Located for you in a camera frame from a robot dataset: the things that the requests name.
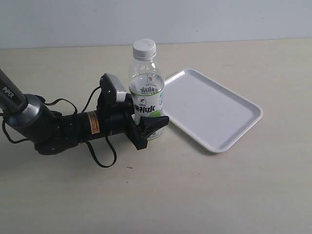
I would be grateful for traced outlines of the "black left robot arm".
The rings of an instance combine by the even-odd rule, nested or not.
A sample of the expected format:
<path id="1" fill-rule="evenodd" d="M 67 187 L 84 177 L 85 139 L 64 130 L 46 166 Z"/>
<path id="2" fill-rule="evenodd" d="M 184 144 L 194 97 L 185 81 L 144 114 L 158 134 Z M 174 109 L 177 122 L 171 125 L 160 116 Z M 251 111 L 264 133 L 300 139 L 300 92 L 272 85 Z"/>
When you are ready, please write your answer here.
<path id="1" fill-rule="evenodd" d="M 99 82 L 97 108 L 62 115 L 49 109 L 41 96 L 22 93 L 4 73 L 0 73 L 0 107 L 3 122 L 34 143 L 41 155 L 55 155 L 80 143 L 125 134 L 138 149 L 145 149 L 148 137 L 169 123 L 168 116 L 132 118 L 135 106 L 115 75 L 105 73 Z"/>

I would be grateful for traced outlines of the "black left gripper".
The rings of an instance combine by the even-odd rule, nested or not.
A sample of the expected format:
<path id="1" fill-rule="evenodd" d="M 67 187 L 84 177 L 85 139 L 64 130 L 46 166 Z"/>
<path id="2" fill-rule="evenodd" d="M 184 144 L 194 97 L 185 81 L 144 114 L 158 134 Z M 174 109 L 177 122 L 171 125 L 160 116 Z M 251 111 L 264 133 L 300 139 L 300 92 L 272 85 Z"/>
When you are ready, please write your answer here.
<path id="1" fill-rule="evenodd" d="M 169 123 L 169 117 L 141 117 L 137 127 L 132 118 L 133 114 L 134 105 L 130 94 L 126 94 L 123 102 L 109 103 L 104 94 L 100 94 L 97 99 L 100 133 L 104 137 L 123 133 L 137 150 L 142 150 L 147 148 L 147 139 L 161 136 L 162 128 Z"/>

